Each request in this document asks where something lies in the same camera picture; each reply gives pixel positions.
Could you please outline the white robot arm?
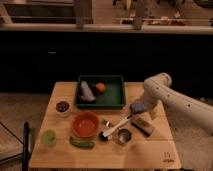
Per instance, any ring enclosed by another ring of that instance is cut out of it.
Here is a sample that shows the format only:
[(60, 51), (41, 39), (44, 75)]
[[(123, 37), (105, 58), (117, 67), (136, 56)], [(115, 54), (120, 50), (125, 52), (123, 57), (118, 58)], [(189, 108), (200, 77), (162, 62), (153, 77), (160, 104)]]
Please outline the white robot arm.
[(144, 109), (151, 111), (161, 100), (213, 134), (213, 106), (171, 89), (171, 84), (172, 79), (167, 73), (159, 73), (145, 79), (143, 82), (144, 93), (141, 96)]

